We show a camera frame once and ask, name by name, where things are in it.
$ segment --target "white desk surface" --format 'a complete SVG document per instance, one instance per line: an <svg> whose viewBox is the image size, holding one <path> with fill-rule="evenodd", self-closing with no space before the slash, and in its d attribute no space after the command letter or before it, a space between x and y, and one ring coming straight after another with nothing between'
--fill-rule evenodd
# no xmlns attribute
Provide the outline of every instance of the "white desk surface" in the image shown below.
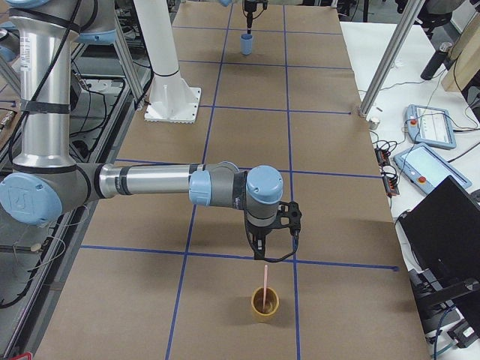
<svg viewBox="0 0 480 360"><path fill-rule="evenodd" d="M343 36L346 41L352 69L355 71L355 81L363 98L365 93L361 90L367 90L375 74L380 59L385 52L390 37L395 30L392 24L372 24L372 23L341 23ZM402 49L395 60L395 66L391 69L383 88L389 87L395 83L421 82L420 73L430 60L434 53L434 47L425 36L420 26L413 26ZM380 118L380 125L375 130L381 140L396 140L401 142L404 139L402 127L405 121L405 110L410 104L427 105L430 97L429 106L447 109L450 116L461 127L472 127L474 124L465 116L467 102L460 92L446 92L443 90L439 80L446 75L432 79L422 84L397 85L394 88L383 90L379 93L370 116ZM466 113L475 119L472 111L468 109ZM452 150L442 150L435 148L446 160L455 158L470 146L480 140L480 131L472 133L456 133L457 148ZM392 156L409 149L413 145L411 139L406 136L406 141L400 144L393 152ZM478 159L480 158L480 146L473 149L468 154L452 163L452 165L463 173L470 181L472 186L466 189L472 192L480 188L480 171ZM392 200L391 214L396 218L401 212L407 209L413 209L420 203L425 195L412 184L405 175L401 176L399 184L400 195ZM407 244L407 238L403 230L397 226L397 234L402 244L403 256L407 268L418 269L411 255L410 246ZM450 337L445 334L440 335L438 350L442 349L450 342ZM480 340L467 349L450 349L441 355L445 360L478 360L480 359Z"/></svg>

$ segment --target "yellow cup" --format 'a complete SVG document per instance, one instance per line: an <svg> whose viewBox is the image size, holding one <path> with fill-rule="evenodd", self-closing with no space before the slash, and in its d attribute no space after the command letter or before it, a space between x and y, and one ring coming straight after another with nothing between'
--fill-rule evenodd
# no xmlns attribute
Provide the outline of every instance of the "yellow cup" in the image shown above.
<svg viewBox="0 0 480 360"><path fill-rule="evenodd" d="M265 309L263 309L263 287L255 290L250 301L252 305L253 318L258 323L267 323L277 313L280 299L278 294L271 287L267 287L267 296L265 300Z"/></svg>

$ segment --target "computer monitor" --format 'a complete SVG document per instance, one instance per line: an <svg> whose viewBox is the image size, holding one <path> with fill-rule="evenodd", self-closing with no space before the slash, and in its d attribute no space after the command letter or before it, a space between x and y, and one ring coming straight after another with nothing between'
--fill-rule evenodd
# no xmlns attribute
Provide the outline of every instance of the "computer monitor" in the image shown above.
<svg viewBox="0 0 480 360"><path fill-rule="evenodd" d="M418 264L443 287L480 281L480 206L451 176L399 221ZM480 335L480 291L453 301Z"/></svg>

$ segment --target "pink straw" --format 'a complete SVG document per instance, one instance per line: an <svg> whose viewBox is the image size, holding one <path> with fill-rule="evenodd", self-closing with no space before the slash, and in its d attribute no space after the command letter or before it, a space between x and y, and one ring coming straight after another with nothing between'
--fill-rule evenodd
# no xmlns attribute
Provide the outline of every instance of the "pink straw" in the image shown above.
<svg viewBox="0 0 480 360"><path fill-rule="evenodd" d="M265 303L267 300L267 277L269 276L269 266L265 265L265 271L263 272L263 308L262 311L265 312Z"/></svg>

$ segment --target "blue cup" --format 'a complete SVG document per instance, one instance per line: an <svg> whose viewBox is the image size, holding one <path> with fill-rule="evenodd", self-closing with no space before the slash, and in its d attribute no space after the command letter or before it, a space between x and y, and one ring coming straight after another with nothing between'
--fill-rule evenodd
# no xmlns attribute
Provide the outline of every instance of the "blue cup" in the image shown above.
<svg viewBox="0 0 480 360"><path fill-rule="evenodd" d="M252 46L254 45L254 36L252 34L240 35L240 47L243 55L250 55L252 53Z"/></svg>

